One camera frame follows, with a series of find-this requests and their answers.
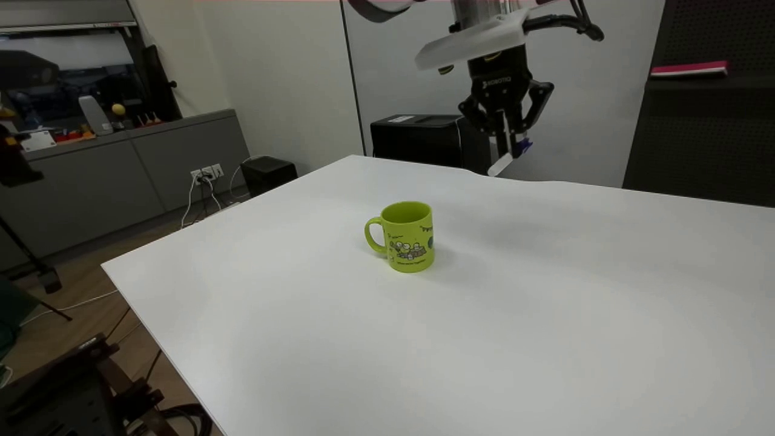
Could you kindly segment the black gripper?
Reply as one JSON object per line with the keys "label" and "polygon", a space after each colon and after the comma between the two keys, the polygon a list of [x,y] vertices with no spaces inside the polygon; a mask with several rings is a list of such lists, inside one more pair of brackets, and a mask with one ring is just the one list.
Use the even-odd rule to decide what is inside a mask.
{"label": "black gripper", "polygon": [[486,136],[489,157],[498,160],[509,154],[509,145],[495,113],[521,113],[518,138],[524,138],[543,116],[555,85],[533,81],[522,47],[475,58],[468,71],[472,88],[458,109],[472,130]]}

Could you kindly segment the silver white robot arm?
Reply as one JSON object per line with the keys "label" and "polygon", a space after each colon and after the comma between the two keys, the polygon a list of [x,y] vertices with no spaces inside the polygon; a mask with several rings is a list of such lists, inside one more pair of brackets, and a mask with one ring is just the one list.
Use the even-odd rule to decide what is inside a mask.
{"label": "silver white robot arm", "polygon": [[464,65],[470,96],[458,105],[459,115],[493,142],[495,160],[522,155],[533,109],[552,92],[528,68],[528,18],[538,0],[445,0],[449,28],[445,37],[423,44],[413,58],[420,71],[449,71]]}

